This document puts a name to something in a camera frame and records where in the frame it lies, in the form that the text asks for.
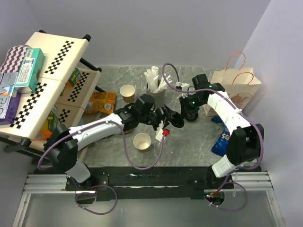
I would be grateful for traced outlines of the paper coffee cup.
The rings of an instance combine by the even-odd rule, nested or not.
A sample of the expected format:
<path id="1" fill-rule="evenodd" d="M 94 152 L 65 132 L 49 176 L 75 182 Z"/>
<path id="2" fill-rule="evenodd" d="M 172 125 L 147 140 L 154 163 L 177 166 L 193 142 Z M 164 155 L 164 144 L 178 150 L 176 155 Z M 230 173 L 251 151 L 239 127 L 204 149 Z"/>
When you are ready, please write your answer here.
<path id="1" fill-rule="evenodd" d="M 126 103 L 131 103 L 134 101 L 135 88 L 132 85 L 123 85 L 120 94 Z"/>
<path id="2" fill-rule="evenodd" d="M 138 133 L 133 139 L 135 148 L 141 153 L 147 152 L 150 149 L 151 142 L 150 136 L 146 133 Z"/>

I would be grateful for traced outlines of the black coffee cup lid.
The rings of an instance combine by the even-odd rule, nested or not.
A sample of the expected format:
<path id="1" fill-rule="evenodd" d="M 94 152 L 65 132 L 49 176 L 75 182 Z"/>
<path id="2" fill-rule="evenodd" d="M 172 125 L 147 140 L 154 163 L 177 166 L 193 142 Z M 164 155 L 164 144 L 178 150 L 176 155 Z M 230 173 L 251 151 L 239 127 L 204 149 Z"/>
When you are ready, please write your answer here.
<path id="1" fill-rule="evenodd" d="M 180 114 L 175 114 L 172 116 L 170 123 L 176 128 L 182 128 L 184 126 L 184 120 Z"/>

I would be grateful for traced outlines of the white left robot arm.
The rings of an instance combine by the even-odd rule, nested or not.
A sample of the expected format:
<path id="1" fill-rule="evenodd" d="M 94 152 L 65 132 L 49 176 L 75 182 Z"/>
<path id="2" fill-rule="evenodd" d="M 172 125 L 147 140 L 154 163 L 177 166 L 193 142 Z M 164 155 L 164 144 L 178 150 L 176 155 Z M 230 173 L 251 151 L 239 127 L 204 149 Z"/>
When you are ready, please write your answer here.
<path id="1" fill-rule="evenodd" d="M 167 136 L 165 130 L 169 124 L 176 128 L 184 126 L 181 114 L 166 105 L 155 108 L 155 99 L 143 94 L 101 120 L 70 128 L 60 124 L 44 146 L 46 157 L 56 173 L 71 176 L 81 189 L 88 190 L 93 186 L 94 179 L 89 168 L 78 160 L 78 151 L 105 137 L 125 134 L 140 123 L 151 125 L 161 142 Z"/>

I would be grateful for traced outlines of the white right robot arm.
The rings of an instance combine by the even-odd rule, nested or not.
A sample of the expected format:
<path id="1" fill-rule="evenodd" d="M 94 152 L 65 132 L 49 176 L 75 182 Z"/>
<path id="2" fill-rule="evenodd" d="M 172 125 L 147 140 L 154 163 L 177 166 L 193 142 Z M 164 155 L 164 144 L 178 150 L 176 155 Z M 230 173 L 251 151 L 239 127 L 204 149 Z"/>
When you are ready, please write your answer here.
<path id="1" fill-rule="evenodd" d="M 189 90 L 189 84 L 176 83 L 176 88 L 182 92 L 179 99 L 182 117 L 193 121 L 199 107 L 209 105 L 230 133 L 225 155 L 212 165 L 213 173 L 206 180 L 211 188 L 218 188 L 224 176 L 263 156 L 264 129 L 262 125 L 253 124 L 244 117 L 220 83 L 211 84 L 205 74 L 192 78 L 192 83 L 193 91 Z"/>

